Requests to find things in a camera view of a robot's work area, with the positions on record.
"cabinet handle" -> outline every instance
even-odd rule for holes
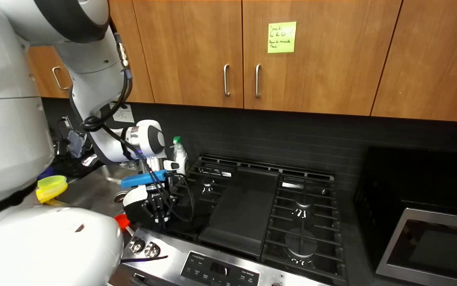
[[[62,70],[60,67],[52,67],[52,76],[54,76],[54,81],[55,81],[55,86],[58,88],[58,89],[63,89],[63,91],[70,91],[71,89],[71,86],[63,86],[63,84],[60,84],[60,81],[58,81],[58,78],[57,78],[57,72],[58,70]]]
[[[223,94],[225,94],[225,97],[230,97],[230,89],[228,89],[228,68],[230,68],[230,65],[225,64],[225,65],[223,65]]]
[[[260,64],[255,65],[255,97],[262,97],[260,95]]]

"black backsplash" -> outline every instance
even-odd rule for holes
[[[44,100],[49,122],[71,115],[70,102]],[[336,175],[354,192],[368,146],[457,151],[457,122],[268,113],[223,108],[131,105],[135,119],[157,119],[166,145],[181,135],[190,157],[200,153],[265,161]]]

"gas stove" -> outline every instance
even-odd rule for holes
[[[125,248],[135,283],[347,285],[333,175],[200,156],[171,194],[193,219],[141,221],[144,245]]]

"yellow sticky note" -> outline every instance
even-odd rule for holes
[[[293,53],[296,22],[269,22],[266,37],[266,53]]]

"wooden cabinet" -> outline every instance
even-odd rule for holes
[[[400,3],[242,2],[244,107],[369,115]],[[295,51],[268,54],[268,24],[290,21],[296,22]]]
[[[242,108],[241,2],[133,5],[157,103]]]
[[[373,116],[457,121],[457,0],[404,0]]]
[[[112,22],[122,38],[127,57],[130,61],[133,88],[128,102],[152,103],[147,65],[139,41],[136,18],[131,0],[109,0]]]
[[[50,46],[33,46],[27,51],[27,65],[38,94],[49,99],[68,99],[71,80],[66,67]]]

